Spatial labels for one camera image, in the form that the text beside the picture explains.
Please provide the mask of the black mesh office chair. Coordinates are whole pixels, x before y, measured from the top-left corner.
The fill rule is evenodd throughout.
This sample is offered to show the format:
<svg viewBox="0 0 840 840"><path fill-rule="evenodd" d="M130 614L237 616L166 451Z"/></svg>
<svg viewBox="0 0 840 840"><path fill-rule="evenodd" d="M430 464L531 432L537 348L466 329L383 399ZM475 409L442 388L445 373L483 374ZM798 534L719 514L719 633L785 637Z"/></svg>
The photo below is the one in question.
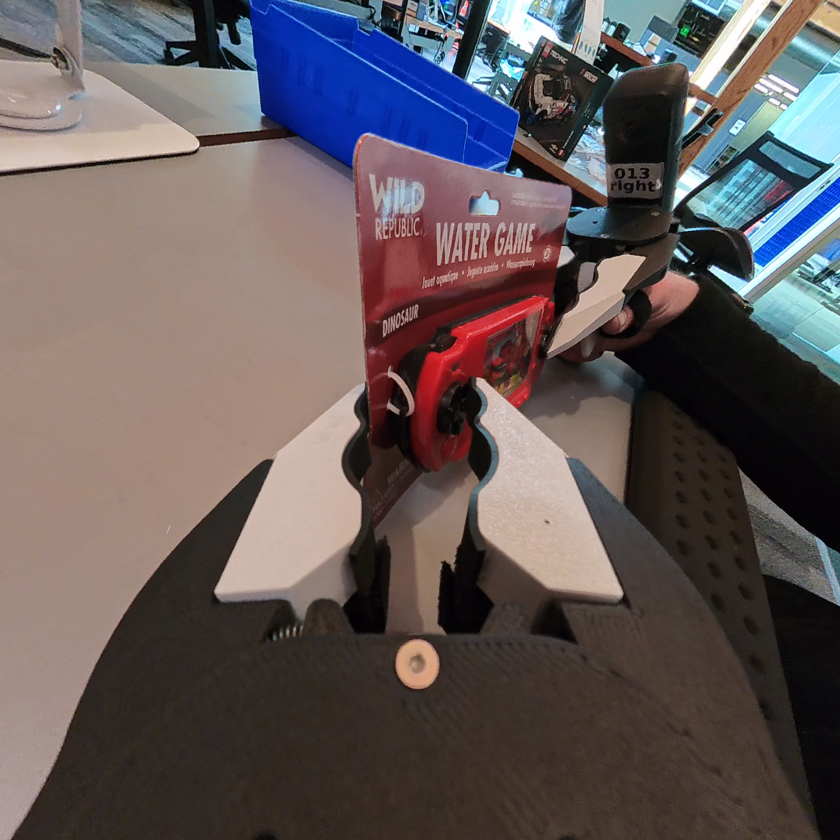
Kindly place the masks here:
<svg viewBox="0 0 840 840"><path fill-rule="evenodd" d="M766 132L675 207L681 228L746 232L832 167Z"/></svg>

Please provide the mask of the blue plastic bin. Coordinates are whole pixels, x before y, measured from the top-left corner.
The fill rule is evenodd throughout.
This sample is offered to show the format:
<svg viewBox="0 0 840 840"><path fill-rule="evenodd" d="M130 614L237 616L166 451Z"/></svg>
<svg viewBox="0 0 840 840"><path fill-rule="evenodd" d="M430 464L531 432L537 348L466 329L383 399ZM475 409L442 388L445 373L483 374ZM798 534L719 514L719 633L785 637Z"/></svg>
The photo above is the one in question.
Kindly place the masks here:
<svg viewBox="0 0 840 840"><path fill-rule="evenodd" d="M352 165L363 133L491 171L508 164L518 113L356 17L252 2L259 103L269 119Z"/></svg>

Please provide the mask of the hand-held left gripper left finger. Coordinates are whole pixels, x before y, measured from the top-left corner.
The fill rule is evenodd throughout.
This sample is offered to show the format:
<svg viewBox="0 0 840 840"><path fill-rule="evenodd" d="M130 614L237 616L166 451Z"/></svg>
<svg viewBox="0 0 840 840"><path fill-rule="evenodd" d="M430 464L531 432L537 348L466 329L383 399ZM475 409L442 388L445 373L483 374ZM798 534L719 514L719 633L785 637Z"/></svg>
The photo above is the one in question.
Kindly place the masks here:
<svg viewBox="0 0 840 840"><path fill-rule="evenodd" d="M220 602L282 600L302 616L331 599L354 630L385 630L390 550L362 479L369 408L357 385L277 452L215 587Z"/></svg>

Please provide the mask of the white document stand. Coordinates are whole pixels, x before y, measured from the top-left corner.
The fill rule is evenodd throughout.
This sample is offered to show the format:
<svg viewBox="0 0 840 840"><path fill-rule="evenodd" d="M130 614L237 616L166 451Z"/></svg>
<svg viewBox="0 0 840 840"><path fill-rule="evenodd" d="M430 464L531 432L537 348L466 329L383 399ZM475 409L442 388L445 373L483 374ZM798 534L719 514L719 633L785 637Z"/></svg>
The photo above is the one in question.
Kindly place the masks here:
<svg viewBox="0 0 840 840"><path fill-rule="evenodd" d="M81 4L59 1L50 63L1 61L1 173L192 154L198 139L97 73Z"/></svg>

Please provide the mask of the person's right forearm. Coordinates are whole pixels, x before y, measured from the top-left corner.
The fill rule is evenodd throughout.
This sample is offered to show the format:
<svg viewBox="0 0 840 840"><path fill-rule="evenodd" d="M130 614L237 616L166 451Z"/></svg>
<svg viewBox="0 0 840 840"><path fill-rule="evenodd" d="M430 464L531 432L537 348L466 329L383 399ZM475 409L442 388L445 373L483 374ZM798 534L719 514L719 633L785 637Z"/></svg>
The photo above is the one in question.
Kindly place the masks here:
<svg viewBox="0 0 840 840"><path fill-rule="evenodd" d="M617 355L734 454L804 529L839 550L839 388L706 280L675 321Z"/></svg>

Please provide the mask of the person's right hand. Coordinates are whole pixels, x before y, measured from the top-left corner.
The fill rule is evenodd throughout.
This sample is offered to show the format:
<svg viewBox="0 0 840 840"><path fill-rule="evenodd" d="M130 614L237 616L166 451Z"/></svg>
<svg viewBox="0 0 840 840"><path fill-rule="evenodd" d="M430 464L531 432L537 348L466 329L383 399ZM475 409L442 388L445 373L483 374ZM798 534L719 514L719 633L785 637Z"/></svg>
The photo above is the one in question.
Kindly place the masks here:
<svg viewBox="0 0 840 840"><path fill-rule="evenodd" d="M600 330L560 354L561 359L573 364L594 361L604 353L623 354L650 341L666 325L675 321L697 297L699 288L695 281L668 272L651 287L642 289L650 303L650 313L644 326L629 338L621 334L634 323L634 311L626 305L614 318L605 322Z"/></svg>

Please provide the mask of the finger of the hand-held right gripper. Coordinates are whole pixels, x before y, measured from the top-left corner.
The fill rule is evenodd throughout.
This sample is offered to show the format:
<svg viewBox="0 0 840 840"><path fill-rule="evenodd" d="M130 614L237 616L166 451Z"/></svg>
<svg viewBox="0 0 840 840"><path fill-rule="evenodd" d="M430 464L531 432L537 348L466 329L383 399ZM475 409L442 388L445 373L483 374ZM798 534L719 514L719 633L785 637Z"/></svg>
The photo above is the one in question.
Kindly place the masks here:
<svg viewBox="0 0 840 840"><path fill-rule="evenodd" d="M556 271L556 316L562 317L595 282L595 263L582 262L573 251L561 251Z"/></svg>
<svg viewBox="0 0 840 840"><path fill-rule="evenodd" d="M623 309L625 288L645 260L644 255L624 254L597 263L591 285L581 291L572 309L560 316L548 340L547 357L569 349L615 317Z"/></svg>

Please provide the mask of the black vertical pole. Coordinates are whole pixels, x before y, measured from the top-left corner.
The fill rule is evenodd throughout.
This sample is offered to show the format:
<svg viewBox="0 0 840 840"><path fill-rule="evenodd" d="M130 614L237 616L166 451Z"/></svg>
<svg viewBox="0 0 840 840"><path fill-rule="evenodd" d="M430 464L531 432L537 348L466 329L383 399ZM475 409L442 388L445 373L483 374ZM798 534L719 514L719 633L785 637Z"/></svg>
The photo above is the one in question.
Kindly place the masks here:
<svg viewBox="0 0 840 840"><path fill-rule="evenodd" d="M458 51L453 66L453 73L466 80L471 63L475 57L476 48L482 36L492 1L471 1L469 15L465 22L464 32L460 38Z"/></svg>

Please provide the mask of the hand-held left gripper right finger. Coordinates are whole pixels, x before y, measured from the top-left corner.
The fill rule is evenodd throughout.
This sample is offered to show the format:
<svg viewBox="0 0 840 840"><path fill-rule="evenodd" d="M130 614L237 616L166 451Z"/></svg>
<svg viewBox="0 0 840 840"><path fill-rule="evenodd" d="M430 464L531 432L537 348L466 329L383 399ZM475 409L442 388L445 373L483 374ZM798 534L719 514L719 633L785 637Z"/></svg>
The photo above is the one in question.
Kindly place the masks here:
<svg viewBox="0 0 840 840"><path fill-rule="evenodd" d="M548 604L623 597L564 451L485 380L466 387L468 462L478 478L455 564L440 576L438 624L478 632L513 602L533 625Z"/></svg>

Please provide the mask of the person's dark clothing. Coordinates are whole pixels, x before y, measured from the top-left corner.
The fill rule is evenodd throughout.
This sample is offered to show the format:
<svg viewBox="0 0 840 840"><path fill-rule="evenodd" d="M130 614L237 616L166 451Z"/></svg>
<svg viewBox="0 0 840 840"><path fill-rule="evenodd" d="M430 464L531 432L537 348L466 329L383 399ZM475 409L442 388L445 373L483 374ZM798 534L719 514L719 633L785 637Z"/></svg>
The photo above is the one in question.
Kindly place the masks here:
<svg viewBox="0 0 840 840"><path fill-rule="evenodd" d="M839 838L839 607L765 575L815 818Z"/></svg>

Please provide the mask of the red handheld toy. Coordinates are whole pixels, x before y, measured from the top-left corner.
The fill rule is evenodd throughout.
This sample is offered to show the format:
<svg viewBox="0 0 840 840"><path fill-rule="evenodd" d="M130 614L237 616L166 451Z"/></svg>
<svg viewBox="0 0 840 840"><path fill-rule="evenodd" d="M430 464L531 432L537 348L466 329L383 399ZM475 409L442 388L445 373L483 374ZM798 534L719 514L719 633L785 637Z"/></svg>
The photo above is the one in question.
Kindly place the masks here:
<svg viewBox="0 0 840 840"><path fill-rule="evenodd" d="M561 310L571 190L363 135L353 157L375 523L466 457L467 386L520 407Z"/></svg>

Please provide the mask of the black toy car box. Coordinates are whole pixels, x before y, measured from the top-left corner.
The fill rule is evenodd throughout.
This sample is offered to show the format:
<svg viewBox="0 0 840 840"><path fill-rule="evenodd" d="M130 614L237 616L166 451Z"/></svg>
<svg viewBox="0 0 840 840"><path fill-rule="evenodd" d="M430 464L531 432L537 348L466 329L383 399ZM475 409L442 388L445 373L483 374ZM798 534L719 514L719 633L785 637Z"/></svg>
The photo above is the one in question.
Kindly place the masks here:
<svg viewBox="0 0 840 840"><path fill-rule="evenodd" d="M542 36L511 106L519 112L523 131L553 157L567 161L612 84L608 74Z"/></svg>

